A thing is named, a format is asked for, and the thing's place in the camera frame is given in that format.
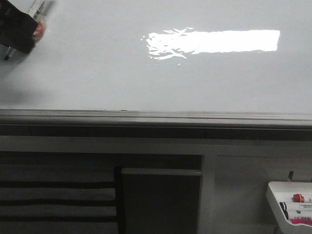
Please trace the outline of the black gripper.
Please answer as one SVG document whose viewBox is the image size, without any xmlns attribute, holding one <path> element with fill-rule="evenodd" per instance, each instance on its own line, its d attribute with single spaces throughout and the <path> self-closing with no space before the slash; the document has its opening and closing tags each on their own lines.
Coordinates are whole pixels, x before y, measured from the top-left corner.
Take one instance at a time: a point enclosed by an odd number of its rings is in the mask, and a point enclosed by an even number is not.
<svg viewBox="0 0 312 234">
<path fill-rule="evenodd" d="M 30 53 L 38 23 L 7 0 L 0 2 L 0 43 L 22 53 Z"/>
</svg>

